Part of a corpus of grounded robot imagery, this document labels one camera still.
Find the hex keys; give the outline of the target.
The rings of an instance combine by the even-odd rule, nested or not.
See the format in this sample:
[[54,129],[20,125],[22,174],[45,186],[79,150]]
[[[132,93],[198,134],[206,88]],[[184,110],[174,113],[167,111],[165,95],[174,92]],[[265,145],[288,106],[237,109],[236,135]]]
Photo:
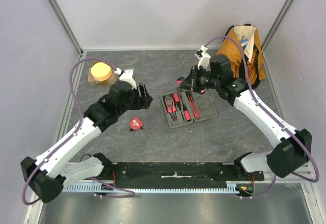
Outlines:
[[179,77],[177,80],[177,85],[180,85],[184,81],[184,77]]

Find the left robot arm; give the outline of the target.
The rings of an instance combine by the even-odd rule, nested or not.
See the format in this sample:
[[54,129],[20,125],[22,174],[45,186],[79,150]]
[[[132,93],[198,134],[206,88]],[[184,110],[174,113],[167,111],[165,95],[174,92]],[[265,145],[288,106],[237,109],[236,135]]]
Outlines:
[[107,130],[128,110],[148,109],[152,97],[144,83],[133,87],[129,82],[118,81],[108,93],[100,97],[88,109],[80,114],[78,123],[55,145],[36,158],[26,157],[21,163],[25,185],[23,203],[26,201],[26,189],[30,187],[38,200],[49,203],[54,200],[67,185],[92,177],[108,179],[112,173],[110,161],[98,154],[78,163],[72,170],[66,163],[87,143]]

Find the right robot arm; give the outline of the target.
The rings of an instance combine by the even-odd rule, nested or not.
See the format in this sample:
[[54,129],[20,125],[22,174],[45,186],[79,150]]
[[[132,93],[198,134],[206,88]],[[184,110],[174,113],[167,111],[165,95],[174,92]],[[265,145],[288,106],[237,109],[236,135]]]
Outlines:
[[237,160],[233,174],[245,180],[252,172],[272,171],[285,178],[309,161],[312,135],[303,129],[283,121],[251,91],[245,79],[234,78],[230,61],[225,55],[215,55],[208,59],[210,70],[201,65],[192,66],[190,74],[178,82],[179,88],[194,93],[204,93],[214,89],[231,106],[245,114],[266,136],[273,150],[263,153],[247,153]]

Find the pink tape measure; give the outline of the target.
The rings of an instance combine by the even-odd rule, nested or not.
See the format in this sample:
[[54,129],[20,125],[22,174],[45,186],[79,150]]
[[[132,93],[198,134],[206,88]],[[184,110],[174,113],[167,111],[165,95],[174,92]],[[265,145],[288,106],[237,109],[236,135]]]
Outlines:
[[130,120],[129,126],[130,131],[143,130],[143,122],[139,117],[134,117],[132,120]]

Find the pink handled screwdriver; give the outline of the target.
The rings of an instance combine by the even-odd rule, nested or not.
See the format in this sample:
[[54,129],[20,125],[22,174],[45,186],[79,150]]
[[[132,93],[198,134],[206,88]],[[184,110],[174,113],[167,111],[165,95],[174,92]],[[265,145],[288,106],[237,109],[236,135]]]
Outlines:
[[174,93],[173,97],[174,97],[177,107],[179,108],[179,110],[181,110],[181,104],[180,104],[180,99],[179,99],[178,93]]
[[189,111],[187,109],[187,107],[185,106],[183,100],[182,100],[182,96],[180,96],[180,101],[181,101],[181,104],[182,104],[182,109],[183,109],[183,113],[184,113],[184,116],[185,116],[185,119],[189,122],[191,121],[191,116],[189,114]]

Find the pink handled pliers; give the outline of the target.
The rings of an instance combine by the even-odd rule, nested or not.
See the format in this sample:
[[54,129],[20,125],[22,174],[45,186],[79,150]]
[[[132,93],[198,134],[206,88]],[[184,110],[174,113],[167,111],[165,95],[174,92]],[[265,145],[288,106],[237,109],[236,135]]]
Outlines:
[[177,109],[175,106],[174,99],[171,96],[169,97],[165,96],[164,101],[165,101],[167,113],[171,116],[173,122],[177,122],[177,115],[176,115]]

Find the pink utility knife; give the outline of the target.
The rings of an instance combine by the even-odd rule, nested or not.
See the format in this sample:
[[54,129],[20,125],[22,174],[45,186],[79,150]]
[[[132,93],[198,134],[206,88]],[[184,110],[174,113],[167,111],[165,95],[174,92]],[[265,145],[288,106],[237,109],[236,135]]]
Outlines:
[[188,92],[186,91],[186,95],[187,95],[187,98],[189,100],[189,103],[191,105],[191,108],[192,108],[192,111],[193,111],[193,115],[196,119],[198,119],[200,117],[199,115],[199,112],[198,112],[198,109],[197,109],[197,106],[196,106],[196,103],[191,95],[191,92]]

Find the grey plastic tool case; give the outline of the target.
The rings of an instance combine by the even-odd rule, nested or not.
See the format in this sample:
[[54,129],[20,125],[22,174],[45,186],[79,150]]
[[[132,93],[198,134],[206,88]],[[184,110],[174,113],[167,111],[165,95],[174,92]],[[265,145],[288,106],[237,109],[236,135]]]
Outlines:
[[[191,116],[191,121],[187,121],[185,119],[185,116],[184,116],[184,113],[183,113],[183,109],[182,109],[182,104],[181,104],[181,101],[180,101],[180,104],[181,104],[181,110],[179,110],[179,108],[177,107],[176,105],[176,102],[175,102],[175,106],[176,106],[176,115],[177,115],[177,122],[173,122],[172,119],[171,119],[171,116],[167,113],[167,110],[166,110],[166,106],[165,106],[165,101],[164,101],[164,98],[165,96],[171,96],[173,99],[173,94],[174,93],[178,93],[179,95],[179,98],[180,96],[182,96],[182,100],[185,104],[185,106],[187,107],[188,111],[189,111],[189,114]],[[179,90],[179,91],[175,91],[175,92],[171,92],[171,93],[167,93],[167,94],[163,94],[161,95],[161,102],[163,104],[163,107],[165,109],[165,115],[166,115],[166,118],[167,118],[167,121],[168,121],[168,125],[170,128],[174,129],[174,128],[178,128],[178,127],[181,127],[181,126],[185,126],[185,125],[189,125],[193,122],[202,122],[202,121],[206,121],[206,120],[210,120],[210,119],[213,119],[215,117],[217,117],[217,111],[214,107],[214,99],[212,98],[212,96],[210,96],[208,93],[204,93],[204,94],[197,94],[197,93],[193,93],[191,92],[191,95],[196,103],[196,106],[197,106],[197,109],[198,109],[198,112],[199,112],[199,115],[200,117],[198,119],[196,119],[193,115],[193,111],[192,111],[192,108],[191,108],[191,105],[189,103],[189,100],[187,98],[187,95],[186,95],[186,91],[183,91],[183,90]]]

